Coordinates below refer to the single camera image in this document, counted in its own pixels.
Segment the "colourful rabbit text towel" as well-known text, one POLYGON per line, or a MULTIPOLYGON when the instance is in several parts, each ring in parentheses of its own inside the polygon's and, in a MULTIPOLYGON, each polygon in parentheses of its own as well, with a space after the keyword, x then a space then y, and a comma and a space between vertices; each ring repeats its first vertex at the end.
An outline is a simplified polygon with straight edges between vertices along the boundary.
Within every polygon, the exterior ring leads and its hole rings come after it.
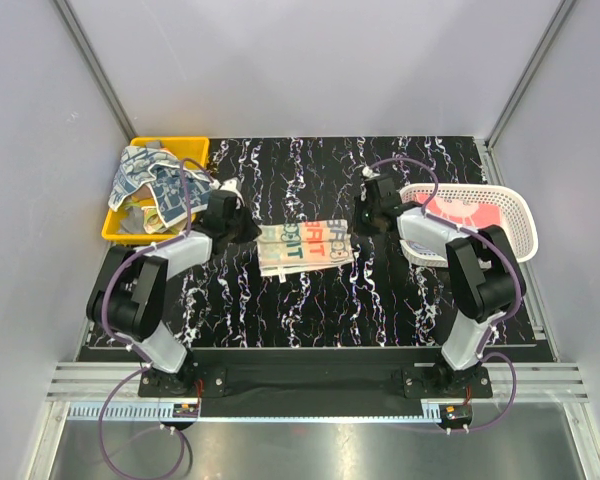
POLYGON ((257 237, 260 273, 279 277, 351 264, 354 255, 344 219, 264 225, 257 237))

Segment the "pink rabbit towel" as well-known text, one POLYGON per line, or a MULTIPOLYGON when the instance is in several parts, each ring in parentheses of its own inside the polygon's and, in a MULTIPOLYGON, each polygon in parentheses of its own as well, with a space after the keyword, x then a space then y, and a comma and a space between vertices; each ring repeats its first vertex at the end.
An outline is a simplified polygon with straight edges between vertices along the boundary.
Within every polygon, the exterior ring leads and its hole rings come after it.
POLYGON ((491 225, 506 227, 506 220, 501 209, 493 204, 468 202, 461 199, 446 200, 436 196, 427 205, 427 211, 435 216, 456 224, 462 223, 464 226, 476 230, 491 225))

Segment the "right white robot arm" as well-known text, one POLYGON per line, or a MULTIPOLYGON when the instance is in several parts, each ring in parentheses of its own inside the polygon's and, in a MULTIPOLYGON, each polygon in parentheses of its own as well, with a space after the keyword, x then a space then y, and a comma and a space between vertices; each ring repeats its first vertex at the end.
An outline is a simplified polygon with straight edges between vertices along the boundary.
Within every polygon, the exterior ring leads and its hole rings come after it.
POLYGON ((355 197, 353 232, 396 232, 446 260, 457 314, 425 383, 446 396, 466 389, 482 362, 488 333, 518 310, 526 286, 505 230, 478 229, 403 202, 393 180, 370 168, 355 197))

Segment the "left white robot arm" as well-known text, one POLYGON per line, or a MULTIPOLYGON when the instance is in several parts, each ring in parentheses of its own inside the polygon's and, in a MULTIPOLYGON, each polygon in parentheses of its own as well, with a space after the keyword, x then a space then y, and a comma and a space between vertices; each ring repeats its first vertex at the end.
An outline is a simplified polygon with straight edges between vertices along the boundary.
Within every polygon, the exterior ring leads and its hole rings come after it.
POLYGON ((193 358, 165 325, 169 280, 221 255, 230 244, 261 234, 238 189, 229 182, 211 192, 191 228, 156 245, 109 249, 86 305, 86 317, 135 352, 176 396, 195 386, 193 358))

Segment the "blue patterned towel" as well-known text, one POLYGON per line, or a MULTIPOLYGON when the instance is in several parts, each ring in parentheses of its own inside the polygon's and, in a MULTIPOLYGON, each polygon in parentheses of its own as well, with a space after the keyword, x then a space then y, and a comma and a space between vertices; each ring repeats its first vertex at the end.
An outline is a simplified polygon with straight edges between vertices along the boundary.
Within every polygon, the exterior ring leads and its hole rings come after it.
POLYGON ((118 211, 125 199, 146 187, 167 227, 185 220, 187 213, 205 210, 212 182, 203 171, 181 166, 183 162, 166 150, 127 146, 114 175, 109 208, 118 211))

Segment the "small cloths in bin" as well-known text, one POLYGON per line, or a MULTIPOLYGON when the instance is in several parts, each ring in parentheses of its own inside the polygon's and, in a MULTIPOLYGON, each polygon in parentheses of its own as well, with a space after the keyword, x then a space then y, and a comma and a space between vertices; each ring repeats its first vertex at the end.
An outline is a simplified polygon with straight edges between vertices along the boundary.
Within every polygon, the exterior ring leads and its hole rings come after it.
POLYGON ((149 197, 129 196, 122 203, 119 213, 126 214, 119 222, 119 234, 177 234, 186 224, 181 221, 167 227, 160 219, 153 199, 149 197))

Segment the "white perforated plastic basket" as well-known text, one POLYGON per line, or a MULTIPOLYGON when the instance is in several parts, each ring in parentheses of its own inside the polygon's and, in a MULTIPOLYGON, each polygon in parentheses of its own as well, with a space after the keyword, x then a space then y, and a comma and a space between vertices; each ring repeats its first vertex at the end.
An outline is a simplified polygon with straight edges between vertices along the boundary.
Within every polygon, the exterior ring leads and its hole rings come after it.
POLYGON ((498 206, 506 220, 502 228, 518 263, 524 263, 537 252, 536 226, 526 201, 512 189, 497 185, 416 183, 400 190, 402 201, 428 205, 436 196, 446 200, 461 199, 468 202, 488 203, 498 206))

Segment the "left controller board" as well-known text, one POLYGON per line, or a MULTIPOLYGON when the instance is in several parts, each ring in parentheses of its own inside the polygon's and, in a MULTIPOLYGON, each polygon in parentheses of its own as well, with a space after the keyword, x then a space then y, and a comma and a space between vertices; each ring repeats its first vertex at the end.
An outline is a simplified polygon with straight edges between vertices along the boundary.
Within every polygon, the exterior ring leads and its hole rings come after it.
POLYGON ((176 403, 173 406, 174 418, 198 418, 200 411, 199 403, 176 403))

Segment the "controller board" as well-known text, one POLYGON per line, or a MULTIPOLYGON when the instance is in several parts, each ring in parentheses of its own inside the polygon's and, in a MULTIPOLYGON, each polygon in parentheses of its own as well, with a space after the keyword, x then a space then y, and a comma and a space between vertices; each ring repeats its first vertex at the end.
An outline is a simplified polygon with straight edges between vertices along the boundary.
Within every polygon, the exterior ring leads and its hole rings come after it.
POLYGON ((469 404, 446 405, 441 414, 441 418, 447 422, 470 423, 473 417, 473 409, 469 404))
POLYGON ((200 411, 199 403, 176 403, 173 406, 174 418, 198 418, 200 411))

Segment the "right controller board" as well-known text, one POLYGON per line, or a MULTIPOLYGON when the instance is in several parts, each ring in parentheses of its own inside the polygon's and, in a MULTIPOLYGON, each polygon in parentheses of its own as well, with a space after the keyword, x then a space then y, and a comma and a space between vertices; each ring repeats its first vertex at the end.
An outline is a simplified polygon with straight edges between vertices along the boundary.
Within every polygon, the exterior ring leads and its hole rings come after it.
POLYGON ((470 423, 473 417, 473 409, 469 404, 446 405, 441 414, 441 418, 447 422, 470 423))

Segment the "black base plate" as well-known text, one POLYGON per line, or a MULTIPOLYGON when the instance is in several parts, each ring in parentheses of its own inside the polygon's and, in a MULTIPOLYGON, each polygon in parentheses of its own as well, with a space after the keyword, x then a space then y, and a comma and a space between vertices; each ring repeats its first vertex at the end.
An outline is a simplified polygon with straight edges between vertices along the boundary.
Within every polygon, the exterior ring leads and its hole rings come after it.
POLYGON ((205 420, 434 421, 423 406, 487 400, 487 369, 455 373, 437 347, 195 349, 179 374, 142 375, 142 397, 201 397, 205 420))

